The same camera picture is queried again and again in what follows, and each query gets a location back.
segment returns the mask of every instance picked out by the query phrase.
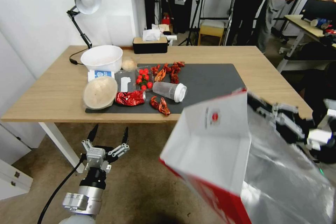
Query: red snack bag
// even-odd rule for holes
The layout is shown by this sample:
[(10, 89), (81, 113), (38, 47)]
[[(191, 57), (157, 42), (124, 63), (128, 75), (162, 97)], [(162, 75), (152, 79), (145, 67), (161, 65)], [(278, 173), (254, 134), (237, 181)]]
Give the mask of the red snack bag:
[(135, 90), (133, 92), (118, 92), (115, 102), (126, 106), (136, 106), (145, 103), (146, 92)]

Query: printed logo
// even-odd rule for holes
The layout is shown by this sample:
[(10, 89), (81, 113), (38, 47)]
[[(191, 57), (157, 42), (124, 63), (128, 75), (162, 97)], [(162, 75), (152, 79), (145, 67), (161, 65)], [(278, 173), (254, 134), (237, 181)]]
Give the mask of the printed logo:
[(213, 110), (210, 114), (210, 125), (218, 125), (220, 123), (221, 115), (219, 110)]

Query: brown carpet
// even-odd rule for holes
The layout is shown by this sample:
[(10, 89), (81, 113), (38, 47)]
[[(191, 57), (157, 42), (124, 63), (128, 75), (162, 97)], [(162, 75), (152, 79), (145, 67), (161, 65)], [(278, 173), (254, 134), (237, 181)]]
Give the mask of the brown carpet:
[[(75, 152), (84, 151), (94, 124), (57, 124)], [(116, 147), (129, 126), (130, 151), (112, 164), (107, 175), (97, 223), (221, 223), (217, 215), (158, 160), (174, 124), (100, 124), (94, 144)], [(14, 164), (33, 177), (28, 194), (0, 201), (1, 223), (36, 223), (41, 210), (72, 167), (54, 143), (45, 137), (38, 149)], [(70, 216), (62, 201), (76, 193), (86, 176), (75, 173), (52, 201), (43, 223), (59, 223)]]

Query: black pants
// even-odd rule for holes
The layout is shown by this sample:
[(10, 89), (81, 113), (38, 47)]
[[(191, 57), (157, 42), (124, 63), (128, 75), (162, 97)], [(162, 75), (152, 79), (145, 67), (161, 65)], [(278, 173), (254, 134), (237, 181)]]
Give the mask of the black pants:
[(262, 2), (263, 0), (231, 0), (229, 22), (224, 37), (225, 46), (232, 45), (237, 33), (237, 45), (247, 44), (252, 32), (253, 20)]

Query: table leg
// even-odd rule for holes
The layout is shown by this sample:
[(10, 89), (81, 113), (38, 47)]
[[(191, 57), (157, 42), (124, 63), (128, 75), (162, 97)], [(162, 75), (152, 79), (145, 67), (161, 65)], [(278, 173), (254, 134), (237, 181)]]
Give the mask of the table leg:
[[(293, 54), (293, 52), (295, 51), (296, 47), (299, 45), (299, 43), (301, 42), (303, 36), (304, 36), (304, 31), (300, 31), (300, 33), (297, 35), (294, 43), (292, 44), (290, 51), (286, 54), (286, 58), (290, 58)], [(288, 62), (288, 59), (283, 58), (278, 67), (276, 68), (279, 72), (282, 72), (283, 69), (285, 68), (286, 64)]]
[[(75, 167), (79, 162), (79, 157), (76, 155), (74, 150), (71, 148), (70, 144), (64, 138), (60, 130), (54, 123), (51, 122), (39, 122), (41, 127), (47, 133), (47, 135), (51, 138), (51, 140), (56, 144), (59, 150), (63, 153), (63, 155), (67, 158), (67, 160)], [(82, 173), (84, 171), (84, 165), (81, 164), (77, 168), (77, 172)]]

